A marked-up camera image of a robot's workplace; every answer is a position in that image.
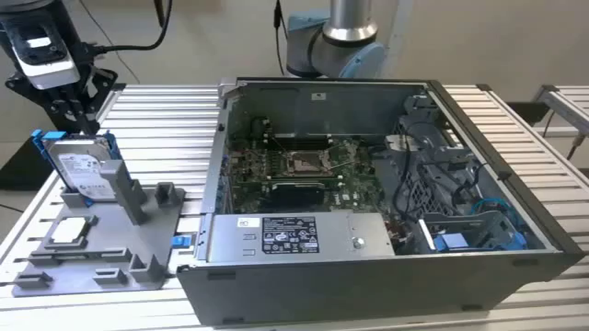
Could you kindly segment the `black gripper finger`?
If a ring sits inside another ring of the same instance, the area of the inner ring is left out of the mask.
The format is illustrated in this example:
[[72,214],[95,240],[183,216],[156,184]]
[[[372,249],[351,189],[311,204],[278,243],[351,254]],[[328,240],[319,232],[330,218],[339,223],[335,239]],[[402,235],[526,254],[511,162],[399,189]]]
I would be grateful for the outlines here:
[[45,111],[59,131],[67,133],[95,133],[93,98],[87,86],[77,83],[61,87],[38,90],[20,73],[14,73],[5,81],[5,87]]
[[113,85],[115,71],[89,67],[83,72],[81,80],[76,84],[76,121],[83,133],[96,133],[99,130],[96,115]]

